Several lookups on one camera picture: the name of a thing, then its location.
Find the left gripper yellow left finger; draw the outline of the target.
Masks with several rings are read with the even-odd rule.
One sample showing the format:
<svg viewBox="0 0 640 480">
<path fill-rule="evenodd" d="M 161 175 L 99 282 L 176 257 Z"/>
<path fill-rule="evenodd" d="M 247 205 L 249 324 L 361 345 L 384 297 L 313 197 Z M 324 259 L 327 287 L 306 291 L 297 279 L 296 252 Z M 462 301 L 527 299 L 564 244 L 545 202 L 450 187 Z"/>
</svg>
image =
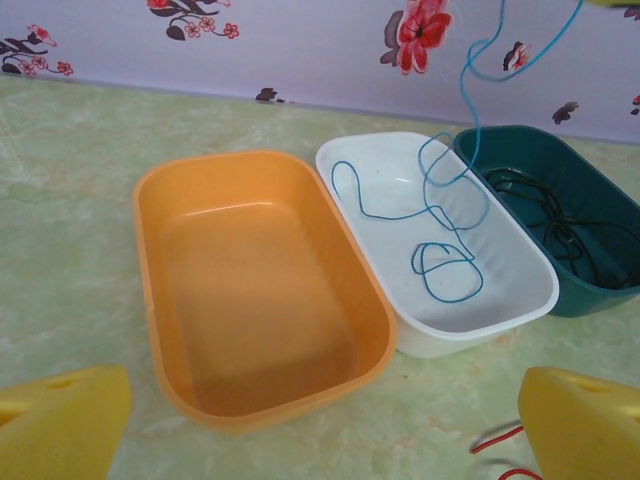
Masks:
<svg viewBox="0 0 640 480">
<path fill-rule="evenodd" d="M 120 365 L 0 388 L 0 480 L 106 480 L 131 408 Z"/>
</svg>

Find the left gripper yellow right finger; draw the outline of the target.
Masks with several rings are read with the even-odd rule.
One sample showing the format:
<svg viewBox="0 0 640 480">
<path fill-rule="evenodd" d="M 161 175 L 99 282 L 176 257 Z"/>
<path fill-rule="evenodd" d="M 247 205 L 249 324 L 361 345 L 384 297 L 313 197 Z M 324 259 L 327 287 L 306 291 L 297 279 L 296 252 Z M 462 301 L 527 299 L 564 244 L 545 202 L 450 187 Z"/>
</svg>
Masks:
<svg viewBox="0 0 640 480">
<path fill-rule="evenodd" d="M 640 480 L 640 388 L 532 367 L 518 411 L 544 480 Z"/>
</svg>

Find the teal plastic tray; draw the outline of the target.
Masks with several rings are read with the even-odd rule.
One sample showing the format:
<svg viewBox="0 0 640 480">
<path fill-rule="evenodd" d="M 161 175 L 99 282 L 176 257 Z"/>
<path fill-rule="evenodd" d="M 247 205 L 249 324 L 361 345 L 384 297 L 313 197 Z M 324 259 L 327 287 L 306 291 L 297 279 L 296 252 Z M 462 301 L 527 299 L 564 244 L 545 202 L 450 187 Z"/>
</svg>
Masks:
<svg viewBox="0 0 640 480">
<path fill-rule="evenodd" d="M 640 296 L 640 205 L 567 143 L 498 126 L 462 131 L 453 149 L 551 262 L 560 284 L 553 315 Z"/>
</svg>

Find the orange plastic tray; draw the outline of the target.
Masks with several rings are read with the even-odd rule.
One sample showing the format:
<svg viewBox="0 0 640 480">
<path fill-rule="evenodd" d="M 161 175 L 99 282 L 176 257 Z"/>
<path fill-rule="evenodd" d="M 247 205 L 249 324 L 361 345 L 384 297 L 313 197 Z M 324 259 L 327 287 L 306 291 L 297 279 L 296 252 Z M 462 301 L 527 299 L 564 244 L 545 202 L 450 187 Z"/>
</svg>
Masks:
<svg viewBox="0 0 640 480">
<path fill-rule="evenodd" d="M 173 160 L 133 193 L 156 378 L 186 417 L 244 434 L 374 382 L 395 313 L 318 174 L 273 150 Z"/>
</svg>

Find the white plastic tray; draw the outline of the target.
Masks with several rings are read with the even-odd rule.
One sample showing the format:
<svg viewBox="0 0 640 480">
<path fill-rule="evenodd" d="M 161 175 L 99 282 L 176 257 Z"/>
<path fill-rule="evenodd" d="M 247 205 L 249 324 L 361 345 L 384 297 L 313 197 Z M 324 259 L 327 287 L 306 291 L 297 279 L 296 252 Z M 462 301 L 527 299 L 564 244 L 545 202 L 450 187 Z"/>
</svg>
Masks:
<svg viewBox="0 0 640 480">
<path fill-rule="evenodd" d="M 339 137 L 315 166 L 394 309 L 401 352 L 457 353 L 555 306 L 550 261 L 439 137 Z"/>
</svg>

